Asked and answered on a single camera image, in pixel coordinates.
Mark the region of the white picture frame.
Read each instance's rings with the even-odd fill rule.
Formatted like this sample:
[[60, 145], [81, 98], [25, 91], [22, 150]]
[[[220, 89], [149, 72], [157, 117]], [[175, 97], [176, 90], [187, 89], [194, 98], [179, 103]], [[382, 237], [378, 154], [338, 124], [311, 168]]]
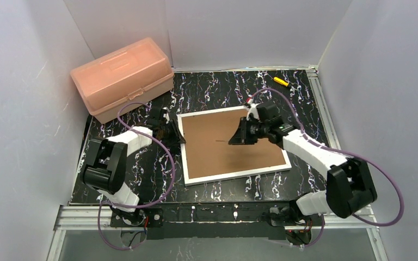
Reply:
[[246, 114], [243, 106], [236, 106], [177, 115], [186, 140], [181, 145], [186, 186], [291, 169], [287, 153], [268, 140], [243, 146], [215, 141], [229, 141]]

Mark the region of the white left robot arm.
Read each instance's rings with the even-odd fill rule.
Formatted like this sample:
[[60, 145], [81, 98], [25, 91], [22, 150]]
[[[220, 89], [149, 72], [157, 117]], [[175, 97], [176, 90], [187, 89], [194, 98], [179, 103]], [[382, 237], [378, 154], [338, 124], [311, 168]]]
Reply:
[[170, 159], [171, 178], [175, 178], [175, 161], [171, 148], [184, 144], [177, 123], [170, 117], [167, 107], [152, 108], [149, 115], [126, 132], [104, 139], [92, 139], [80, 172], [81, 181], [109, 200], [111, 207], [125, 213], [146, 208], [163, 201], [174, 182], [170, 181], [165, 193], [155, 202], [139, 203], [139, 196], [125, 183], [127, 158], [155, 142]]

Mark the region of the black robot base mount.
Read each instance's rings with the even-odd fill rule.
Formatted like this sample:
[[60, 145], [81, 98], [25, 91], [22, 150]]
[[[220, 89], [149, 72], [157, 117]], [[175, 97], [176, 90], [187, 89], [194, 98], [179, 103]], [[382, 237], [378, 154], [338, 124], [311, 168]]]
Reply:
[[110, 226], [147, 230], [150, 240], [173, 238], [268, 238], [284, 240], [291, 234], [305, 242], [320, 229], [314, 214], [300, 219], [289, 214], [286, 201], [160, 203], [120, 214], [114, 210]]

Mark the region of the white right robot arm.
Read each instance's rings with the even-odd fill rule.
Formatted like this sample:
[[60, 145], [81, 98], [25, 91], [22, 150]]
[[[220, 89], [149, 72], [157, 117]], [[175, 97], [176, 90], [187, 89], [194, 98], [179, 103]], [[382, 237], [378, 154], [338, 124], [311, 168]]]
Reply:
[[325, 190], [302, 194], [288, 202], [283, 209], [288, 218], [298, 221], [324, 213], [347, 218], [377, 199], [366, 161], [343, 156], [320, 145], [298, 127], [285, 122], [272, 102], [249, 100], [244, 108], [247, 115], [240, 118], [229, 145], [253, 145], [260, 139], [268, 139], [305, 161], [325, 178]]

